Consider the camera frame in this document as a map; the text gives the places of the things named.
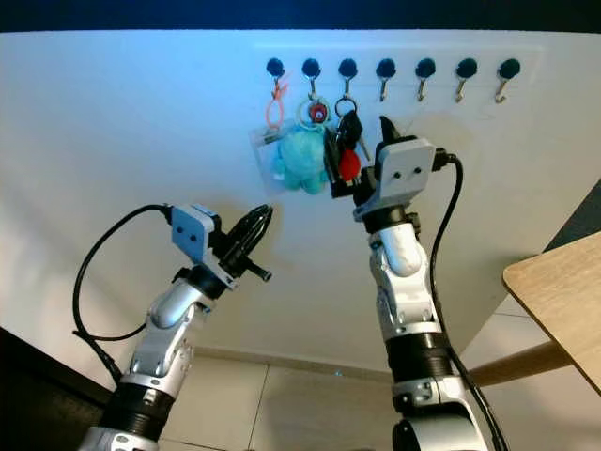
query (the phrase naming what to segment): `floor tile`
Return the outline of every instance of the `floor tile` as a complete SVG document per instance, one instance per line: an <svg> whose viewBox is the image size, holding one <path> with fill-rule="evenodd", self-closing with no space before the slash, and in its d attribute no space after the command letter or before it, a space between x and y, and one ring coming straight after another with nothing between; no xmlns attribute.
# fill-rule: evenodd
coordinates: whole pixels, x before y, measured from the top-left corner
<svg viewBox="0 0 601 451"><path fill-rule="evenodd" d="M162 437L246 449L266 371L266 365L195 358Z"/></svg>
<svg viewBox="0 0 601 451"><path fill-rule="evenodd" d="M270 367L254 427L257 451L390 451L389 383Z"/></svg>
<svg viewBox="0 0 601 451"><path fill-rule="evenodd" d="M215 451L215 448L205 448L196 444L173 442L171 440L159 440L161 451Z"/></svg>

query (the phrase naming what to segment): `metal hook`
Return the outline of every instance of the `metal hook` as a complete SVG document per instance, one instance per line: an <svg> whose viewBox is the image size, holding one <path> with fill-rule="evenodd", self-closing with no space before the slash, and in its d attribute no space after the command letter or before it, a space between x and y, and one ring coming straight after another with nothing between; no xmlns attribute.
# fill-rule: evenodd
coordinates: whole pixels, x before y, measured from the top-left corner
<svg viewBox="0 0 601 451"><path fill-rule="evenodd" d="M357 75L357 63L354 59L347 58L343 59L338 66L338 73L340 73L345 79L345 94L343 99L350 99L350 81Z"/></svg>
<svg viewBox="0 0 601 451"><path fill-rule="evenodd" d="M501 79L501 84L499 85L499 87L497 88L497 92L495 93L496 103L503 103L507 99L505 96L503 96L503 91L505 90L505 87L507 86L509 80L518 75L519 71L519 61L517 61L515 58L507 59L503 61L503 63L499 66L497 74Z"/></svg>
<svg viewBox="0 0 601 451"><path fill-rule="evenodd" d="M469 78L473 77L478 71L478 63L473 58L466 58L459 62L455 69L455 74L459 78L459 86L455 92L455 101L460 103L465 97L463 90Z"/></svg>
<svg viewBox="0 0 601 451"><path fill-rule="evenodd" d="M396 66L390 58L382 59L376 68L376 75L379 77L379 101L386 99L386 84L396 74Z"/></svg>
<svg viewBox="0 0 601 451"><path fill-rule="evenodd" d="M316 78L321 73L321 68L316 59L309 58L302 63L302 73L309 80L311 84L311 91L309 92L309 99L314 101L317 98L316 94Z"/></svg>
<svg viewBox="0 0 601 451"><path fill-rule="evenodd" d="M415 75L420 79L420 87L417 91L417 101L425 99L425 81L436 73L436 63L432 58L424 58L415 68Z"/></svg>

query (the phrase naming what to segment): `teal plush toy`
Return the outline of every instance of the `teal plush toy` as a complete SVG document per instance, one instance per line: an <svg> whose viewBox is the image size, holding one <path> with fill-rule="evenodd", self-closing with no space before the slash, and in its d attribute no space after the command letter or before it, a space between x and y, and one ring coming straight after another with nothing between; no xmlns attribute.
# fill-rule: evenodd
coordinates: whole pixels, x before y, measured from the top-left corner
<svg viewBox="0 0 601 451"><path fill-rule="evenodd" d="M323 163L323 127L295 127L279 142L271 172L286 189L317 194L328 180Z"/></svg>

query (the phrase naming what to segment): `key ring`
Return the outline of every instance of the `key ring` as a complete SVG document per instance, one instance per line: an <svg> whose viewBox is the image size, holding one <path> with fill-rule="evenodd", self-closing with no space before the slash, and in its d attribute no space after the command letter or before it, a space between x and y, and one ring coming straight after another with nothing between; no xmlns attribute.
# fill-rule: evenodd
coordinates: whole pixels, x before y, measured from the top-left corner
<svg viewBox="0 0 601 451"><path fill-rule="evenodd" d="M349 97L349 96L345 95L345 96L342 96L340 99L338 99L338 101L334 105L334 111L336 112L336 115L338 117L342 117L343 116L343 115L340 114L340 111L338 111L338 106L343 101L350 101L353 104L353 110L357 111L357 103L355 102L355 100L352 97Z"/></svg>
<svg viewBox="0 0 601 451"><path fill-rule="evenodd" d="M355 61L350 58L343 59L340 63L340 66L338 67L338 73L340 73L340 75L342 75L345 79L345 93L340 99L338 99L338 101L334 105L334 111L336 112L336 115L338 115L338 117L343 116L340 114L340 111L338 111L338 106L343 101L350 101L353 104L353 109L357 111L357 103L352 97L350 97L350 94L348 94L348 92L350 91L350 81L353 78L355 78L357 72L357 63L355 63Z"/></svg>
<svg viewBox="0 0 601 451"><path fill-rule="evenodd" d="M326 117L321 123L305 122L304 120L302 120L302 110L304 109L305 105L311 105L312 103L321 103L326 107ZM299 124L305 130L321 130L325 127L323 123L327 122L328 119L330 119L330 110L331 108L328 104L328 101L326 101L326 99L321 96L317 96L314 99L307 99L305 101L302 101L299 104L299 107L297 108L297 124Z"/></svg>

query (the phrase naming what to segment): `black cable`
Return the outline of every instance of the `black cable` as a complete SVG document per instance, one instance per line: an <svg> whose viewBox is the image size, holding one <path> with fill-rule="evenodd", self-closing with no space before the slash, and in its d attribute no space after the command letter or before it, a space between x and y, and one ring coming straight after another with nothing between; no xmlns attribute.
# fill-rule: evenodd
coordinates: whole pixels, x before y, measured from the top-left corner
<svg viewBox="0 0 601 451"><path fill-rule="evenodd" d="M82 316L79 310L79 296L82 289L82 282L84 281L85 271L87 270L87 266L90 261L94 257L94 255L98 252L102 244L109 239L111 235L113 235L119 228L121 228L125 223L127 223L130 219L135 216L144 213L145 211L157 210L160 211L167 222L170 222L169 213L170 207L166 205L156 205L149 204L145 205L137 210L132 211L129 214L126 214L123 218L115 223L111 228L109 228L104 234L99 238L96 243L89 250L87 255L82 262L82 266L80 266L79 271L77 272L77 277L75 278L75 285L73 286L73 302L72 302L72 310L73 310L73 320L75 321L76 331L73 333L79 336L85 343L87 343L94 352L99 356L100 360L106 367L106 369L111 373L113 380L115 383L118 383L121 379L121 371L115 363L115 360L96 342L98 341L119 341L125 340L126 338L130 338L138 333L140 333L145 328L145 324L138 327L136 330L129 332L128 334L120 335L120 336L98 336L90 334L84 326L84 322L82 321Z"/></svg>
<svg viewBox="0 0 601 451"><path fill-rule="evenodd" d="M444 231L446 230L449 221L451 220L451 216L453 215L453 211L455 210L455 205L457 200L459 199L459 195L461 194L461 187L463 185L463 164L459 160L459 158L450 153L447 155L447 162L452 163L455 166L455 188L453 189L453 194L451 195L451 200L449 200L449 205L447 210L442 217L442 221L440 222L439 231L436 234L436 238L434 239L434 244L432 245L432 254L430 256L430 289L432 291L432 301L434 303L434 308L436 309L436 313L439 317L440 328L444 333L447 333L446 324L444 323L444 318L442 316L442 306L439 302L439 293L437 291L436 286L436 261L439 253L440 242L442 241L442 236L444 235ZM451 360L453 361L457 371L468 385L471 394L473 395L478 407L485 416L486 423L490 428L490 432L492 434L493 444L497 451L509 451L509 445L505 441L503 437L501 427L497 423L497 419L495 418L495 414L492 411L492 408L488 404L485 395L480 390L480 387L474 382L473 378L469 371L461 362L461 359L457 355L455 349L449 345L449 353L451 355Z"/></svg>

